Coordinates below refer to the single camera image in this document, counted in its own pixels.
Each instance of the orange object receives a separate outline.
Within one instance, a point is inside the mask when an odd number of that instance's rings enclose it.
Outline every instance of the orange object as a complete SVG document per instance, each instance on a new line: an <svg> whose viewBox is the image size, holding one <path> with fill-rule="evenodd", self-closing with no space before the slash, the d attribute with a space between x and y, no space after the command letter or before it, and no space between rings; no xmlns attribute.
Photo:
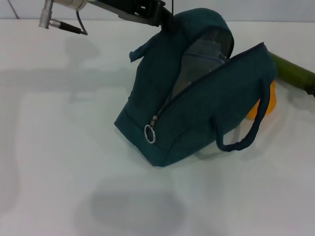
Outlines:
<svg viewBox="0 0 315 236"><path fill-rule="evenodd" d="M252 110L248 113L247 118L255 119L257 115L257 108L258 108L259 102L260 101L258 101L256 105L252 108ZM277 98L276 98L276 91L275 91L275 81L273 81L272 84L270 85L270 102L269 102L266 115L269 115L274 110L274 108L276 107L276 104L277 104Z"/></svg>

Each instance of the olive green tube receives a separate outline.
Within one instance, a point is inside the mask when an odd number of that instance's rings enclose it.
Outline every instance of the olive green tube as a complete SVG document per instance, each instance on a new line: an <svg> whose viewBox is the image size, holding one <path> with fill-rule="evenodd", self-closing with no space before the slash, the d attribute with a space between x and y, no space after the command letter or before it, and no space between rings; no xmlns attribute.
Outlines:
<svg viewBox="0 0 315 236"><path fill-rule="evenodd" d="M270 53L278 69L278 78L315 95L315 73Z"/></svg>

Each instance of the metal ring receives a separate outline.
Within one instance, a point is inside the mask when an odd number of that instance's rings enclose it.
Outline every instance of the metal ring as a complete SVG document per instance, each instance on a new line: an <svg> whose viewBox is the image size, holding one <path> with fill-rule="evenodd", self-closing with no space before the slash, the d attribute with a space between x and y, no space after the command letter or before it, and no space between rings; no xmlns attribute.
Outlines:
<svg viewBox="0 0 315 236"><path fill-rule="evenodd" d="M147 128L149 128L152 131L152 134L153 134L153 140L152 141L150 141L148 138ZM149 142L149 144L154 144L156 142L156 134L155 134L153 128L151 126L149 126L148 124L144 127L144 136L146 136L146 139Z"/></svg>

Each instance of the dark teal bag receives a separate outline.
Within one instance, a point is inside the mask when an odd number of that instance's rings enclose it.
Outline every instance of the dark teal bag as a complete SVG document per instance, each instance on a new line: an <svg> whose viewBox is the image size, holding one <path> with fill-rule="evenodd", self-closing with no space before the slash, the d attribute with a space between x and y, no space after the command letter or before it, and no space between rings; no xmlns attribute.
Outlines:
<svg viewBox="0 0 315 236"><path fill-rule="evenodd" d="M174 17L176 32L161 30L130 53L140 62L127 104L115 125L154 166L180 161L213 141L222 151L254 141L270 100L275 66L263 43L231 60L234 39L223 18L209 9ZM260 99L248 135L225 145Z"/></svg>

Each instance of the fabric strap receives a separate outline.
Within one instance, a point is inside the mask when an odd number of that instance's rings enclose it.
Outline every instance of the fabric strap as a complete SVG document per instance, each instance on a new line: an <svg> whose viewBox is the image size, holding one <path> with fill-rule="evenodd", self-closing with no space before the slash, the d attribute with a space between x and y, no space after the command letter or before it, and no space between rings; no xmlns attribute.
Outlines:
<svg viewBox="0 0 315 236"><path fill-rule="evenodd" d="M255 117L255 120L252 124L252 127L246 137L242 139L240 142L225 145L223 143L223 132L222 132L222 125L220 123L220 120L217 116L214 116L212 121L216 132L216 140L217 140L217 146L221 151L234 151L234 150L243 150L245 148L248 148L253 141L255 140L255 137L257 135L257 132L259 130L260 123L262 119L265 117L266 111L269 106L270 101L270 85L267 83L266 80L261 80L261 96L260 96L260 102L257 110L257 115Z"/></svg>

